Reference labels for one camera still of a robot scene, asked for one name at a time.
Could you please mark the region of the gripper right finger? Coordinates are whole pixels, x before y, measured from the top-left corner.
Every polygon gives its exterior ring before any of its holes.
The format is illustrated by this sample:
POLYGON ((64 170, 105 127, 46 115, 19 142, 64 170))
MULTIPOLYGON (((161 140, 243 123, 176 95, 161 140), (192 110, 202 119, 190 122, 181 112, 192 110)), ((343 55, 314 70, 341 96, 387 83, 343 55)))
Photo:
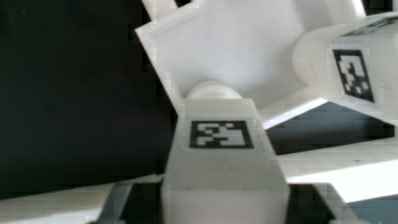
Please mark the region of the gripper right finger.
POLYGON ((359 219, 337 194, 334 186, 327 183, 316 183, 314 189, 334 215, 334 219, 328 221, 328 224, 369 224, 366 220, 359 219))

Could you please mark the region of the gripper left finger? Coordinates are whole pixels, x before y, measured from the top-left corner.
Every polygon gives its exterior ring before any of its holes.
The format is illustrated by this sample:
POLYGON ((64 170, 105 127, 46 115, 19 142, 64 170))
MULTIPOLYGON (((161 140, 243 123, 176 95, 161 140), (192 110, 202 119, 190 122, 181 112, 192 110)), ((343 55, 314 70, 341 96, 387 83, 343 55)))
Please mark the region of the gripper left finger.
POLYGON ((97 219, 89 224, 126 224, 126 221, 121 219, 121 215, 126 207, 131 187, 131 183, 117 183, 113 185, 97 219))

